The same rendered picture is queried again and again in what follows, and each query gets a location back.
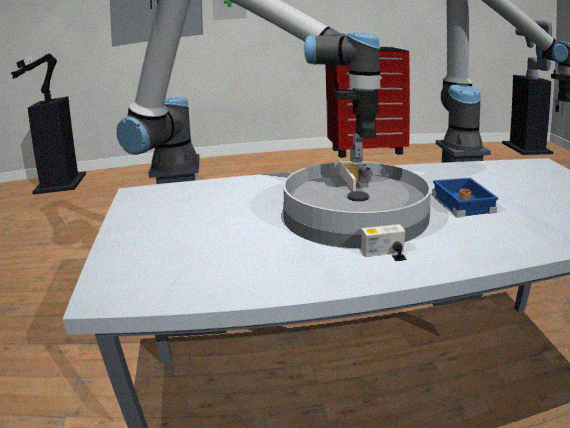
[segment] white table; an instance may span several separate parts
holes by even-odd
[[[471,177],[498,212],[456,218],[432,198],[406,261],[298,237],[281,220],[284,177],[256,175],[120,189],[64,315],[95,334],[121,410],[146,427],[119,341],[255,328],[441,303],[570,273],[570,170],[550,159],[404,165]]]

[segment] black disc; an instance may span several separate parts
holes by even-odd
[[[368,200],[368,198],[370,198],[370,195],[362,190],[355,190],[348,194],[348,199],[351,201],[362,202]]]

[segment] blue joint cap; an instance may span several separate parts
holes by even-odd
[[[559,42],[552,48],[552,59],[556,62],[564,62],[568,59],[568,48],[570,44],[566,42]]]
[[[362,43],[365,46],[380,49],[380,40],[378,40],[378,36],[375,36],[374,34],[348,33],[347,36],[349,39]]]
[[[167,98],[166,101],[164,101],[164,105],[188,107],[188,99],[186,99],[184,97]]]
[[[121,147],[132,155],[150,150],[150,137],[144,125],[134,117],[124,117],[117,125],[117,140]]]
[[[305,59],[309,64],[317,63],[317,39],[309,36],[305,39]]]
[[[463,104],[477,104],[481,101],[481,91],[474,86],[451,85],[449,96]]]

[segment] blue plastic tray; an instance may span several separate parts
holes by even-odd
[[[435,198],[450,211],[453,211],[453,214],[457,217],[496,212],[497,200],[499,198],[472,178],[434,180],[433,184],[435,185]],[[459,189],[471,190],[471,199],[466,201],[460,200]]]

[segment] round gray container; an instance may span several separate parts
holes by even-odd
[[[359,248],[361,229],[399,224],[406,241],[429,224],[430,191],[419,175],[397,166],[363,162],[372,179],[366,201],[347,198],[350,188],[339,176],[339,162],[292,173],[285,182],[283,221],[297,235],[319,244]]]

